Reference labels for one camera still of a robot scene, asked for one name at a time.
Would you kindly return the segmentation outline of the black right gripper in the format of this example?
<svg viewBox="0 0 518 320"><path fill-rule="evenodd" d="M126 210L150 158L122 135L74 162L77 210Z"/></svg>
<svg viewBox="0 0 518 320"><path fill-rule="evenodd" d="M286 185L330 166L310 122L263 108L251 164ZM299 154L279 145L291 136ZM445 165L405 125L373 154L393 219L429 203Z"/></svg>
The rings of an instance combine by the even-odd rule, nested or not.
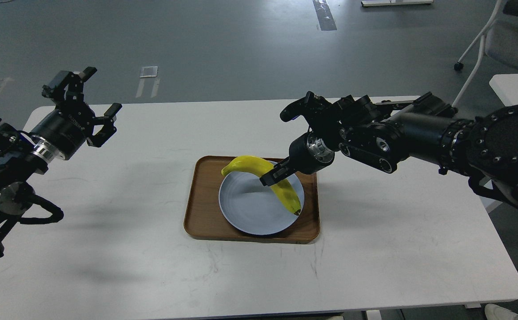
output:
<svg viewBox="0 0 518 320"><path fill-rule="evenodd" d="M301 172L316 173L330 166L335 159L335 152L328 148L314 132L307 132L296 138L289 147L289 160L282 160L259 177L263 186L274 186L286 178Z"/></svg>

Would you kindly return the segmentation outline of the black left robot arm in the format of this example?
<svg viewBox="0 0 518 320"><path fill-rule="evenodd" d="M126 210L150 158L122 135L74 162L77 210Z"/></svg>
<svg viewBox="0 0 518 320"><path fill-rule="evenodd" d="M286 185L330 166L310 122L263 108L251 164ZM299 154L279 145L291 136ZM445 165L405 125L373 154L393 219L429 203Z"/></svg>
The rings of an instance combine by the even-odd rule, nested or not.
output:
<svg viewBox="0 0 518 320"><path fill-rule="evenodd" d="M0 258L3 239L16 224L44 225L64 217L61 208L37 195L28 184L33 174L45 174L55 158L68 160L84 144L99 148L116 132L119 103L97 117L84 101L83 86L97 72L60 71L43 86L42 95L55 107L29 133L0 118Z"/></svg>

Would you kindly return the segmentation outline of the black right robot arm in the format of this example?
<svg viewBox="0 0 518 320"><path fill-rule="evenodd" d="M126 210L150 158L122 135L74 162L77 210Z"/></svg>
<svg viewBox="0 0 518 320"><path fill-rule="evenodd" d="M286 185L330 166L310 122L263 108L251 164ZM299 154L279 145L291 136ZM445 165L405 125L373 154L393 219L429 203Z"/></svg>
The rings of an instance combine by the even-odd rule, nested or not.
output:
<svg viewBox="0 0 518 320"><path fill-rule="evenodd" d="M280 118L304 117L309 130L289 156L260 177L273 186L296 172L314 174L342 152L391 174L409 157L468 177L475 194L518 209L518 104L473 120L428 92L413 101L373 103L368 96L334 103L313 92L285 107Z"/></svg>

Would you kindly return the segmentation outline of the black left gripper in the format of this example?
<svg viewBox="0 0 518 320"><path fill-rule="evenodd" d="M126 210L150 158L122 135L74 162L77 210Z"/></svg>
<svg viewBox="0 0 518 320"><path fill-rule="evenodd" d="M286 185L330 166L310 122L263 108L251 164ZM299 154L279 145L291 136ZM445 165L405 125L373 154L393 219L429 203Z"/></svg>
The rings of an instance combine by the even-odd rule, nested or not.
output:
<svg viewBox="0 0 518 320"><path fill-rule="evenodd" d="M60 71L52 81L42 86L42 97L52 100L57 108L82 107L83 87L97 68L86 67L81 72ZM123 106L113 103L102 117L95 117L90 108L70 111L55 109L30 132L37 143L44 140L58 150L58 158L69 160L87 142L88 146L100 148L115 132L116 115Z"/></svg>

